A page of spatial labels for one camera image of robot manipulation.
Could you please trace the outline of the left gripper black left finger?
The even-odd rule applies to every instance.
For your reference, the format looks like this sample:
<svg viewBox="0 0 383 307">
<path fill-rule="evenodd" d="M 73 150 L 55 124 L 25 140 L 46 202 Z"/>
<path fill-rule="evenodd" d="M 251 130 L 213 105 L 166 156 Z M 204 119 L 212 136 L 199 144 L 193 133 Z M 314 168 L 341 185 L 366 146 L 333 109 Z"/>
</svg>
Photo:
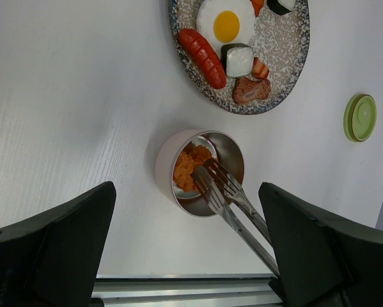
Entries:
<svg viewBox="0 0 383 307">
<path fill-rule="evenodd" d="M 116 201 L 112 182 L 0 228 L 0 306 L 93 306 Z"/>
</svg>

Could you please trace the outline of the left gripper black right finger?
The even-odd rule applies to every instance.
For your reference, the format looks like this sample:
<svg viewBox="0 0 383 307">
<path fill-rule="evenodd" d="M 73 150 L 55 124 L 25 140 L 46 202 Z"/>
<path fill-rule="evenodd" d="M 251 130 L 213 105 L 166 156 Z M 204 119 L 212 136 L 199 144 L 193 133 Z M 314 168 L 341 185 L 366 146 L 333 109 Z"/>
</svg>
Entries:
<svg viewBox="0 0 383 307">
<path fill-rule="evenodd" d="M 312 205 L 282 188 L 258 191 L 283 306 L 383 306 L 383 231 Z"/>
</svg>

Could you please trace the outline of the stainless steel tongs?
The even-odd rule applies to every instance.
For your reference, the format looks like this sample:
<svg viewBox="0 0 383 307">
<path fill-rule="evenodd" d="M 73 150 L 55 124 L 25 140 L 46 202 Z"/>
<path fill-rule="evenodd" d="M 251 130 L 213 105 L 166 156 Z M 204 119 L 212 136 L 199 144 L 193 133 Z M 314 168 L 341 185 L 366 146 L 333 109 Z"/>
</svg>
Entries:
<svg viewBox="0 0 383 307">
<path fill-rule="evenodd" d="M 271 243 L 267 224 L 249 201 L 242 184 L 213 158 L 197 167 L 192 177 L 210 209 L 223 218 L 276 277 L 280 277 L 276 259 L 256 240 L 231 209 L 232 204 L 236 205 L 262 237 Z"/>
</svg>

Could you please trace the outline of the green round lid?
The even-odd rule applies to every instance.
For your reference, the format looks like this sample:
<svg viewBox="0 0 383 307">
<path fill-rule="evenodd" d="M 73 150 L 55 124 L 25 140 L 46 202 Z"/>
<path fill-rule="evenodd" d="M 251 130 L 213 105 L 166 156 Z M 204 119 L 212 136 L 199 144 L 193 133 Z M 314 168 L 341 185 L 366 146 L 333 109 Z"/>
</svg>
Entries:
<svg viewBox="0 0 383 307">
<path fill-rule="evenodd" d="M 375 128 L 377 106 L 371 95 L 358 93 L 348 102 L 344 117 L 343 129 L 347 139 L 354 143 L 366 141 Z"/>
</svg>

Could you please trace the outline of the orange fried nugget toy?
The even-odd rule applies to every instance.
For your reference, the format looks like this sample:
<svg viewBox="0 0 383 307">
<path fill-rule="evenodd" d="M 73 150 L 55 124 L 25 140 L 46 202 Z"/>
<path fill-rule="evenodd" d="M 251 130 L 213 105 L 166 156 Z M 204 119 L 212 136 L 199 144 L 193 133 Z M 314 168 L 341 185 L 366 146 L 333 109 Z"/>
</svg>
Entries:
<svg viewBox="0 0 383 307">
<path fill-rule="evenodd" d="M 194 183 L 192 174 L 197 167 L 202 166 L 206 160 L 212 157 L 211 151 L 203 145 L 187 145 L 180 152 L 175 163 L 173 181 L 176 186 L 185 193 L 198 193 L 199 190 Z"/>
</svg>

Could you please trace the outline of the stainless steel bowl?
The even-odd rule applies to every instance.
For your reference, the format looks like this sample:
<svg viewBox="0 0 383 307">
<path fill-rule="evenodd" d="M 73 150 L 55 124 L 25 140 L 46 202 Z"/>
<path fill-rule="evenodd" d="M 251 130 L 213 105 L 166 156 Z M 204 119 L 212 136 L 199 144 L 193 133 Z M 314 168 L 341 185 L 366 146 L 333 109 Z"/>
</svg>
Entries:
<svg viewBox="0 0 383 307">
<path fill-rule="evenodd" d="M 244 180 L 244 158 L 240 147 L 229 135 L 216 130 L 184 130 L 171 136 L 161 147 L 155 162 L 155 181 L 160 192 L 177 207 L 194 217 L 211 217 L 215 213 L 202 195 L 186 193 L 173 181 L 175 163 L 184 149 L 202 145 L 239 183 Z"/>
</svg>

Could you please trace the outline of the fried egg toy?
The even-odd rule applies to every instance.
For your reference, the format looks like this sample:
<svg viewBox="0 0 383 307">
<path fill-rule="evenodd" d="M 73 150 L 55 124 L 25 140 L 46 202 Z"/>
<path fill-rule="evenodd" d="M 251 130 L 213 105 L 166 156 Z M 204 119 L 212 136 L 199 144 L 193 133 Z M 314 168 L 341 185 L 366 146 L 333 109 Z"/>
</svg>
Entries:
<svg viewBox="0 0 383 307">
<path fill-rule="evenodd" d="M 255 34 L 255 14 L 250 1 L 206 0 L 199 7 L 196 29 L 211 45 L 247 43 Z"/>
</svg>

